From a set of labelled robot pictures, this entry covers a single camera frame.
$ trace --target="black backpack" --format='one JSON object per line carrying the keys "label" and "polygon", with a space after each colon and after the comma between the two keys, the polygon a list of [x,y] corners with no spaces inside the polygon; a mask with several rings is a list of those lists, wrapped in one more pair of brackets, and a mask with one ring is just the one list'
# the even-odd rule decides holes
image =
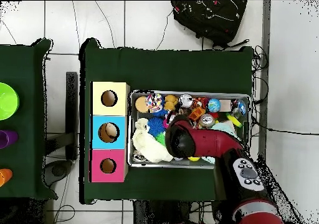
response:
{"label": "black backpack", "polygon": [[174,19],[196,33],[213,41],[213,48],[224,49],[247,43],[244,40],[228,46],[238,31],[247,0],[171,1]]}

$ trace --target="metal tray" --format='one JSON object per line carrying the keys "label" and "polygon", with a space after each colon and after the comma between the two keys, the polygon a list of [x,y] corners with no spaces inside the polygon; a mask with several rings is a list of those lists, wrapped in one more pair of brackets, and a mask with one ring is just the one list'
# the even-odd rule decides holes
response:
{"label": "metal tray", "polygon": [[139,97],[147,96],[150,93],[159,93],[162,96],[166,95],[175,95],[179,97],[183,94],[189,94],[192,97],[208,97],[216,99],[241,99],[246,104],[246,115],[244,116],[242,128],[235,126],[237,136],[242,139],[243,144],[250,142],[250,130],[252,123],[251,108],[252,108],[252,99],[249,95],[244,94],[223,94],[223,93],[205,93],[205,92],[175,92],[175,91],[140,91],[134,90],[131,91],[129,100],[130,100],[130,116],[128,122],[128,163],[132,167],[163,167],[163,168],[200,168],[200,169],[214,169],[214,165],[204,161],[203,159],[198,160],[197,162],[189,161],[187,158],[184,160],[176,161],[173,159],[170,162],[161,161],[159,163],[151,162],[134,162],[132,160],[133,152],[135,150],[132,142],[132,137],[135,131],[135,122],[140,118],[150,119],[153,116],[151,113],[141,113],[135,108],[135,100]]}

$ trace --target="pink box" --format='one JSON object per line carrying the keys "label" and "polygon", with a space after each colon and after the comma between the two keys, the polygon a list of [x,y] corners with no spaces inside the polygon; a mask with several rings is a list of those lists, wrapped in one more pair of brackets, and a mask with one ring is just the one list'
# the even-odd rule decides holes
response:
{"label": "pink box", "polygon": [[[101,170],[101,163],[105,159],[111,159],[115,163],[112,173]],[[92,150],[91,173],[93,182],[123,183],[128,171],[126,162],[126,149],[123,150]]]}

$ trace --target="green table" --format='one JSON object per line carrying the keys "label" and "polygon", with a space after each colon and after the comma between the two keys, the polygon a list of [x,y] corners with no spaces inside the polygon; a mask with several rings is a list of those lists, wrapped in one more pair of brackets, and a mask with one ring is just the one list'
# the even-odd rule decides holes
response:
{"label": "green table", "polygon": [[43,60],[51,41],[42,39],[31,46],[0,45],[0,82],[18,93],[20,106],[0,129],[15,130],[19,140],[1,149],[0,168],[9,168],[13,177],[0,187],[0,197],[56,198],[42,183],[45,156]]}
{"label": "green table", "polygon": [[251,47],[241,51],[144,51],[101,49],[95,39],[81,47],[80,77],[85,83],[85,155],[81,158],[82,200],[215,200],[214,172],[203,169],[130,167],[124,183],[88,182],[90,82],[126,82],[131,90],[223,92],[251,95]]}

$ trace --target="blue box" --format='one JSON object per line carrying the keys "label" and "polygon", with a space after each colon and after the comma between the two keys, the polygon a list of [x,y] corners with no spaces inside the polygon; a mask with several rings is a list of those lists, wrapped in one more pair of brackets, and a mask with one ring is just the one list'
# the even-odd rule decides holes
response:
{"label": "blue box", "polygon": [[[120,134],[114,142],[104,142],[98,136],[98,130],[105,123],[113,123],[120,130]],[[93,149],[125,149],[126,147],[126,136],[127,136],[127,124],[126,116],[93,116],[93,139],[92,148]]]}

